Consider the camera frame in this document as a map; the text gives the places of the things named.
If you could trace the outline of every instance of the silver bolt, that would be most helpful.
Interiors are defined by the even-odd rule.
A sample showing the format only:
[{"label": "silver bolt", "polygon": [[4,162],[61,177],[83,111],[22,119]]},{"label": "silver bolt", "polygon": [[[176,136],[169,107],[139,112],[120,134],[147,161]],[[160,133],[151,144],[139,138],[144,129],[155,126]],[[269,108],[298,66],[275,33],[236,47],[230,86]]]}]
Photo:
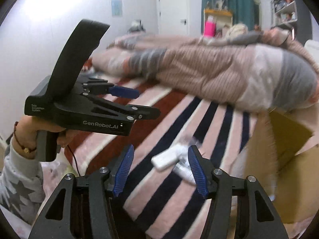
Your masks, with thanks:
[{"label": "silver bolt", "polygon": [[214,173],[215,173],[216,175],[222,175],[223,171],[222,171],[221,169],[215,169],[215,170],[214,170]]},{"label": "silver bolt", "polygon": [[72,173],[68,173],[66,176],[64,176],[64,178],[69,181],[69,180],[71,180],[73,178],[73,174]]},{"label": "silver bolt", "polygon": [[107,168],[106,167],[101,167],[100,168],[100,173],[106,173],[107,172]]},{"label": "silver bolt", "polygon": [[257,179],[256,179],[256,177],[254,177],[254,176],[248,176],[248,180],[249,180],[250,182],[255,182]]}]

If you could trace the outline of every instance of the orange shelf top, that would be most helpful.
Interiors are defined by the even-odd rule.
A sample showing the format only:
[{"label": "orange shelf top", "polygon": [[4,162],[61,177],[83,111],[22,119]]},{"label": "orange shelf top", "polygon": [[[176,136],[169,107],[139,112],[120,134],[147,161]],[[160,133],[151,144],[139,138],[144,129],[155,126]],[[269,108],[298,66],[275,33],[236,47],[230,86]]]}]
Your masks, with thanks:
[{"label": "orange shelf top", "polygon": [[215,15],[220,15],[220,16],[229,16],[232,17],[232,12],[230,11],[225,11],[225,10],[213,10],[213,9],[205,9],[204,12],[206,14],[215,14]]}]

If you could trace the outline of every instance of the light blue wall picture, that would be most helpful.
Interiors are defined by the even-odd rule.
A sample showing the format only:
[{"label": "light blue wall picture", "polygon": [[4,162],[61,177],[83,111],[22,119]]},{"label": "light blue wall picture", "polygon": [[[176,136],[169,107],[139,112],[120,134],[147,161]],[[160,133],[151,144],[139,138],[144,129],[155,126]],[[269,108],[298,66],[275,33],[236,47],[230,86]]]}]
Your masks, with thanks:
[{"label": "light blue wall picture", "polygon": [[122,0],[111,0],[112,17],[122,17]]}]

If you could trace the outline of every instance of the brown stripe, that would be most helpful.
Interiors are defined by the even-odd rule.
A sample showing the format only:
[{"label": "brown stripe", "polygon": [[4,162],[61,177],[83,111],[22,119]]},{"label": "brown stripe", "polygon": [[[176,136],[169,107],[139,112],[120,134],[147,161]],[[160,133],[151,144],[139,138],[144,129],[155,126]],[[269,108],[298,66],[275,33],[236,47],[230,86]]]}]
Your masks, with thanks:
[{"label": "brown stripe", "polygon": [[[130,78],[122,78],[117,85],[124,85],[125,83],[128,83],[131,79]],[[156,81],[148,81],[140,84],[136,89],[142,94],[144,93],[147,89],[152,88],[158,84]],[[128,104],[132,99],[127,99],[127,98],[117,98],[114,102],[121,104],[121,105],[126,105]],[[82,131],[80,132],[69,144],[71,150],[75,152],[75,150],[83,143],[83,141],[91,134],[92,132],[86,132]],[[72,154],[69,151],[68,148],[65,149],[64,151],[65,157],[68,159],[68,161],[72,164],[73,158]]]},{"label": "brown stripe", "polygon": [[185,93],[172,90],[168,95],[155,103],[153,107],[161,110],[160,117],[156,120],[137,121],[132,128],[130,136],[117,136],[113,139],[94,159],[92,159],[86,174],[91,174],[95,170],[107,166],[114,157],[120,154],[125,145],[132,144],[134,148],[137,148],[185,96]]}]

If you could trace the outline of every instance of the black cable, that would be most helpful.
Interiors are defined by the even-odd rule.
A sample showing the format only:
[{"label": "black cable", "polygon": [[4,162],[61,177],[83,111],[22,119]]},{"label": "black cable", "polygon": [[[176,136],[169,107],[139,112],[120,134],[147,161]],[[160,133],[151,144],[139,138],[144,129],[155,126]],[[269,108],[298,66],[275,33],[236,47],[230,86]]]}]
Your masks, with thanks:
[{"label": "black cable", "polygon": [[78,167],[77,159],[75,158],[75,155],[74,155],[74,153],[72,152],[70,146],[68,145],[67,147],[68,147],[68,149],[70,150],[71,154],[73,155],[73,159],[74,159],[74,161],[75,161],[75,165],[76,165],[76,167],[77,167],[78,174],[79,174],[79,176],[81,176],[80,171],[79,171],[79,167]]}]

